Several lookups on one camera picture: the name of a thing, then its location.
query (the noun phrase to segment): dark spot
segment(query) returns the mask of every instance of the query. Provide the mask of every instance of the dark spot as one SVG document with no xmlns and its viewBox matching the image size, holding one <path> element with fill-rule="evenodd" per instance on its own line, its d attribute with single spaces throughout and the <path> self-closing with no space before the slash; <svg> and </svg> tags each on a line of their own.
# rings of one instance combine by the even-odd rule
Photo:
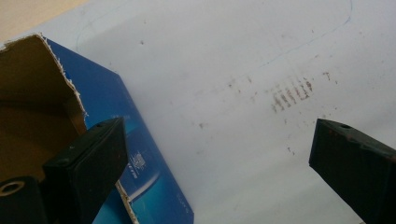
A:
<svg viewBox="0 0 396 224">
<path fill-rule="evenodd" d="M 312 85 L 309 81 L 305 82 L 306 86 L 309 88 L 310 91 L 312 91 Z"/>
<path fill-rule="evenodd" d="M 324 73 L 323 73 L 323 76 L 326 76 L 326 77 L 329 79 L 329 81 L 330 81 L 330 73 L 324 72 Z"/>
</svg>

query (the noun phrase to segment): clamp hole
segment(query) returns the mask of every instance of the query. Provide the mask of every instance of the clamp hole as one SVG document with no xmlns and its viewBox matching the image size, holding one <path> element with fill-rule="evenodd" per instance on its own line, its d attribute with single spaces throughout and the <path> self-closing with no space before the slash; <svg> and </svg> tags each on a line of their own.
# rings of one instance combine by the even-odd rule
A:
<svg viewBox="0 0 396 224">
<path fill-rule="evenodd" d="M 12 181 L 0 187 L 0 197 L 11 195 L 24 187 L 23 181 Z"/>
<path fill-rule="evenodd" d="M 351 129 L 351 127 L 348 126 L 348 125 L 346 125 L 346 124 L 342 124 L 342 125 L 341 125 L 341 128 L 343 128 L 343 129 Z"/>
</svg>

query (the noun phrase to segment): white surface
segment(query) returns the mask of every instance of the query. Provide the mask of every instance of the white surface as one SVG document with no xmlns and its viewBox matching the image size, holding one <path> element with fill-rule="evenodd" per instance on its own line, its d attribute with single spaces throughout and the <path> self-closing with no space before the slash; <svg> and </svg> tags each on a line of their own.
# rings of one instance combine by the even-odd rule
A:
<svg viewBox="0 0 396 224">
<path fill-rule="evenodd" d="M 196 224 L 359 224 L 308 157 L 317 118 L 396 147 L 395 21 L 392 0 L 94 1 L 34 31 L 122 76 Z"/>
</svg>

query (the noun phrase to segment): smudge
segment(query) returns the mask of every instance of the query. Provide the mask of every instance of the smudge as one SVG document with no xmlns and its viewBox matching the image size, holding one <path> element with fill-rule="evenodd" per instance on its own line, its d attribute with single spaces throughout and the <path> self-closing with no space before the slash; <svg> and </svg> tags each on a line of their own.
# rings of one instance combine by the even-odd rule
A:
<svg viewBox="0 0 396 224">
<path fill-rule="evenodd" d="M 300 92 L 298 91 L 298 88 L 294 86 L 294 90 L 296 91 L 296 94 L 298 95 L 298 97 L 300 97 L 300 99 L 303 99 L 303 98 L 301 97 Z"/>
<path fill-rule="evenodd" d="M 271 105 L 271 106 L 272 106 L 274 112 L 277 113 L 276 106 L 275 105 Z"/>
<path fill-rule="evenodd" d="M 309 88 L 310 91 L 312 91 L 312 85 L 309 81 L 305 82 L 306 86 Z"/>
<path fill-rule="evenodd" d="M 291 91 L 289 88 L 286 88 L 286 94 L 289 96 L 289 98 L 294 102 L 294 104 L 297 104 L 296 99 L 294 99 L 293 95 L 291 94 Z"/>
<path fill-rule="evenodd" d="M 305 90 L 304 88 L 304 84 L 303 82 L 301 82 L 301 80 L 299 78 L 297 78 L 298 83 L 300 84 L 301 89 L 303 89 L 304 94 L 305 94 L 305 98 L 300 98 L 301 100 L 305 100 L 306 98 L 309 97 L 308 92 Z"/>
<path fill-rule="evenodd" d="M 285 102 L 285 104 L 290 107 L 290 103 L 288 101 L 288 99 L 286 99 L 286 96 L 282 93 L 282 91 L 280 92 L 280 98 L 282 98 L 283 102 Z"/>
<path fill-rule="evenodd" d="M 201 128 L 201 130 L 203 130 L 204 128 L 207 128 L 209 126 L 208 123 L 200 123 L 199 127 Z"/>
<path fill-rule="evenodd" d="M 203 150 L 203 149 L 201 149 L 201 150 L 198 150 L 198 151 L 196 151 L 195 153 L 197 154 L 197 155 L 201 155 L 201 154 L 203 154 L 205 151 Z"/>
<path fill-rule="evenodd" d="M 285 107 L 283 107 L 280 100 L 276 97 L 276 94 L 274 94 L 274 100 L 275 100 L 275 105 L 278 105 L 280 107 L 280 110 L 285 110 Z"/>
</svg>

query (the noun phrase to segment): blue box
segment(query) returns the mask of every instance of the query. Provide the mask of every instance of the blue box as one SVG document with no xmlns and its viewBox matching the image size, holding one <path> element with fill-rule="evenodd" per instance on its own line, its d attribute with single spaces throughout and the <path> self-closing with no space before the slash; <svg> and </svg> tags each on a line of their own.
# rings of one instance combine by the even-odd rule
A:
<svg viewBox="0 0 396 224">
<path fill-rule="evenodd" d="M 64 100 L 63 107 L 78 134 L 100 121 L 124 117 L 129 164 L 117 183 L 118 190 L 110 193 L 94 223 L 131 223 L 131 219 L 140 224 L 193 223 L 193 212 L 120 76 L 41 35 L 29 35 L 7 44 L 6 49 L 17 45 L 34 50 L 30 57 L 36 61 L 34 52 L 45 50 L 47 61 L 59 68 L 58 74 L 51 75 L 59 75 L 58 79 L 64 75 L 64 83 L 75 97 L 65 90 L 70 99 Z M 51 95 L 56 90 L 48 91 Z"/>
</svg>

